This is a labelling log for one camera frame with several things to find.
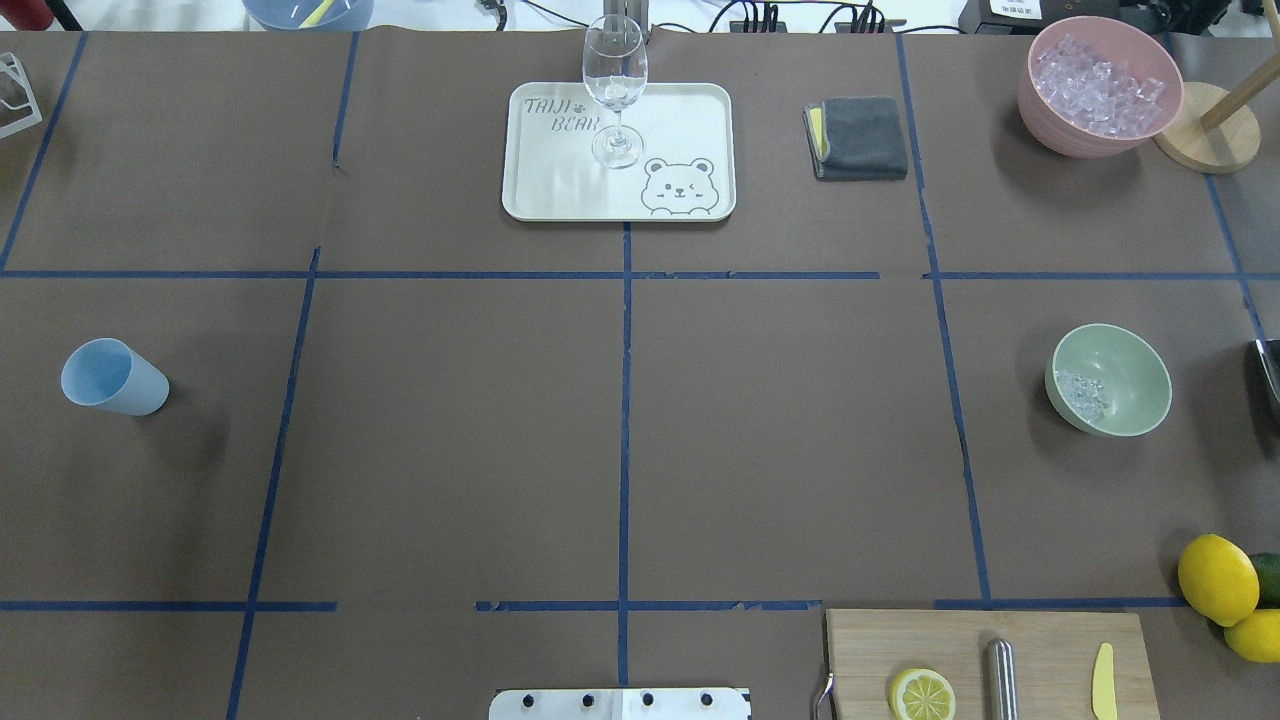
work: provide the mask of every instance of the label sticker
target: label sticker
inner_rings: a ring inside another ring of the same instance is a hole
[[[991,0],[991,12],[1006,18],[1044,19],[1039,10],[1039,0]]]

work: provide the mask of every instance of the blue tape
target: blue tape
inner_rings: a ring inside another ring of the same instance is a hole
[[[476,612],[617,612],[612,600],[502,600],[476,602]],[[628,600],[627,612],[728,612],[764,610],[804,612],[822,607],[820,600]]]
[[[873,272],[796,272],[796,273],[767,273],[767,272],[675,272],[664,273],[652,270],[635,273],[637,281],[878,281],[879,273]]]
[[[0,270],[0,278],[28,279],[302,279],[302,270]]]
[[[1208,188],[1208,200],[1213,205],[1213,214],[1217,217],[1217,227],[1222,231],[1222,241],[1226,242],[1226,252],[1231,256],[1231,265],[1235,268],[1235,278],[1240,283],[1240,293],[1244,296],[1244,306],[1249,311],[1249,322],[1253,323],[1253,336],[1257,340],[1266,340],[1262,329],[1262,319],[1258,316],[1258,306],[1253,304],[1253,291],[1244,274],[1244,265],[1240,263],[1240,254],[1235,249],[1235,238],[1231,237],[1231,225],[1226,222],[1226,213],[1222,210],[1222,200],[1217,196],[1217,184],[1213,176],[1204,176],[1204,187]]]
[[[612,600],[503,600],[477,602],[476,612],[617,612]]]
[[[4,241],[4,250],[0,250],[0,270],[4,270],[5,265],[9,264],[9,254],[13,252],[13,243],[18,238],[18,228],[22,225],[22,217],[27,213],[27,201],[31,200],[31,191],[36,187],[36,178],[40,176],[40,168],[45,164],[45,154],[49,151],[49,141],[54,138],[54,129],[58,127],[58,119],[63,117],[63,105],[67,104],[67,94],[70,92],[72,81],[76,79],[76,69],[79,68],[81,55],[84,54],[84,44],[88,42],[88,33],[82,32],[79,42],[76,44],[76,54],[72,55],[72,64],[67,68],[67,78],[63,81],[63,90],[58,94],[58,102],[54,104],[54,111],[49,115],[49,124],[45,126],[45,136],[40,140],[40,150],[36,152],[36,161],[31,165],[31,172],[27,174],[27,186],[22,191],[22,199],[18,200],[18,209],[13,214],[13,223],[9,225],[9,237]]]
[[[333,167],[338,167],[338,149],[342,147],[342,128],[347,123],[347,99],[351,97],[351,78],[356,74],[356,49],[360,46],[360,31],[351,33],[351,50],[347,53],[347,77],[342,81],[342,101],[338,102],[338,123],[333,128]]]
[[[1235,281],[1235,273],[925,273],[923,279],[943,281]]]
[[[244,612],[239,601],[0,600],[0,612]],[[337,602],[260,602],[259,612],[337,612]]]
[[[767,612],[804,612],[822,607],[820,600],[636,600],[635,612],[726,612],[764,610]]]
[[[991,580],[987,577],[987,551],[982,542],[982,519],[978,516],[978,493],[973,487],[973,465],[969,462],[969,438],[964,429],[964,409],[960,405],[960,384],[956,380],[955,356],[951,354],[951,329],[947,327],[946,301],[942,297],[942,281],[938,278],[938,250],[933,237],[933,222],[924,204],[924,163],[920,159],[920,140],[915,131],[915,109],[911,104],[911,81],[906,70],[906,46],[902,36],[895,35],[897,42],[897,67],[902,76],[902,104],[906,106],[906,127],[911,138],[911,159],[915,163],[915,188],[920,196],[920,219],[924,234],[928,237],[929,274],[933,282],[933,302],[938,311],[938,331],[942,336],[942,359],[947,366],[947,384],[951,388],[951,414],[960,437],[960,456],[964,460],[964,484],[969,496],[969,532],[973,537],[974,562],[978,568],[978,588],[983,598],[991,597]]]
[[[631,592],[631,223],[622,223],[622,413],[618,466],[618,687],[627,687]]]
[[[275,436],[275,456],[271,460],[271,475],[266,484],[266,501],[262,505],[262,524],[257,532],[257,551],[253,555],[253,574],[248,583],[248,600],[244,609],[244,624],[241,628],[241,644],[236,655],[236,674],[232,676],[232,692],[227,703],[227,720],[234,720],[239,710],[241,685],[244,682],[244,665],[248,661],[248,644],[253,635],[253,614],[257,594],[262,584],[262,566],[266,562],[266,543],[271,536],[271,518],[275,512],[275,493],[280,484],[280,465],[284,461],[284,441],[289,433],[289,420],[293,415],[293,395],[298,384],[298,366],[302,363],[302,345],[307,337],[307,322],[311,316],[311,297],[316,287],[316,269],[320,265],[320,249],[311,252],[311,268],[307,273],[307,288],[302,295],[302,311],[298,315],[298,333],[293,340],[293,360],[289,364],[289,379],[284,387],[284,407],[280,411],[280,429]]]
[[[936,600],[934,610],[1098,610],[1120,607],[1188,607],[1180,597],[1023,597]]]
[[[622,273],[539,270],[324,270],[324,281],[421,279],[421,281],[621,281]]]

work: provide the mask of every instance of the gray towel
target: gray towel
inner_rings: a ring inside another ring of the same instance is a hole
[[[822,108],[820,128],[812,123],[814,108]],[[897,119],[897,102],[892,97],[832,97],[822,105],[805,105],[804,123],[813,174],[818,179],[906,177],[906,145]],[[820,152],[814,141],[819,133],[826,138],[826,152]]]

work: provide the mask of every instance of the glass stem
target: glass stem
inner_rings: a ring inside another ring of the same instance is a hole
[[[613,111],[613,138],[609,141],[614,147],[622,147],[627,138],[622,136],[622,110]]]

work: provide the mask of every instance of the yellow knife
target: yellow knife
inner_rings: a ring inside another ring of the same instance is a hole
[[[1098,647],[1093,661],[1093,714],[1098,720],[1116,720],[1116,680],[1111,643]]]
[[[323,0],[319,5],[316,5],[316,9],[312,10],[310,15],[307,15],[307,19],[302,20],[302,23],[298,27],[316,27],[317,24],[320,24],[320,18],[323,18],[324,14],[329,12],[329,8],[332,5],[333,0]]]

